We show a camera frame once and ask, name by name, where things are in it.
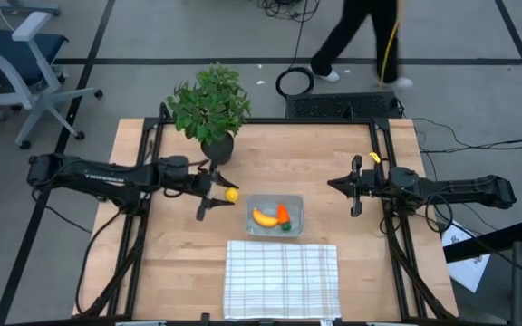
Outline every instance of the potted plant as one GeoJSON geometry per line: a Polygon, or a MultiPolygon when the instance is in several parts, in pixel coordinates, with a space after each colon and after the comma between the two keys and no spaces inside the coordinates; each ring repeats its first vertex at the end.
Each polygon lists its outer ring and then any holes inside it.
{"type": "Polygon", "coordinates": [[[167,103],[178,131],[187,139],[196,138],[211,161],[226,164],[233,153],[234,139],[250,115],[251,102],[238,84],[239,74],[220,64],[197,73],[197,82],[190,87],[183,82],[174,89],[167,103]]]}

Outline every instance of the toy carrot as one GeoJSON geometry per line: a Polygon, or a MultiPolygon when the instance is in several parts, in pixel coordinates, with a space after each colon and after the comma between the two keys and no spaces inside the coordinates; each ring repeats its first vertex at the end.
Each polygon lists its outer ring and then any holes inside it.
{"type": "Polygon", "coordinates": [[[279,204],[277,206],[277,221],[281,225],[281,229],[284,231],[291,230],[291,223],[289,221],[289,213],[287,213],[287,208],[285,205],[279,204]]]}

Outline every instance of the yellow ball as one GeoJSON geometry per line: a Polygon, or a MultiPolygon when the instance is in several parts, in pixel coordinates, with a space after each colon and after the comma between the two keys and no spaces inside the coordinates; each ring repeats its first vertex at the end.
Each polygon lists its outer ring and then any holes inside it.
{"type": "Polygon", "coordinates": [[[228,188],[225,191],[225,199],[230,201],[231,203],[235,203],[239,198],[239,192],[235,188],[228,188]]]}

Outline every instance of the person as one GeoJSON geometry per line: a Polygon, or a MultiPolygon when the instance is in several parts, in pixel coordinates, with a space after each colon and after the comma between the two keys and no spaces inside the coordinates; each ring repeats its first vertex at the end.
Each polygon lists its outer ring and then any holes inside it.
{"type": "MultiPolygon", "coordinates": [[[[337,59],[353,39],[368,14],[372,16],[373,28],[376,33],[376,71],[378,79],[381,78],[384,55],[398,18],[398,0],[344,0],[342,19],[312,58],[310,68],[314,75],[327,82],[340,80],[340,75],[332,69],[332,62],[337,59]]],[[[386,60],[383,83],[399,88],[412,86],[411,80],[400,76],[397,34],[394,35],[386,60]]]]}

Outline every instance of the chair armrest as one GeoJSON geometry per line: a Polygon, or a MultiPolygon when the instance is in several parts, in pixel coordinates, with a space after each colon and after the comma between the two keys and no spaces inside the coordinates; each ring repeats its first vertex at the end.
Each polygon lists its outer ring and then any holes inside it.
{"type": "Polygon", "coordinates": [[[12,34],[14,41],[27,42],[34,38],[52,16],[47,13],[31,13],[12,34]]]}

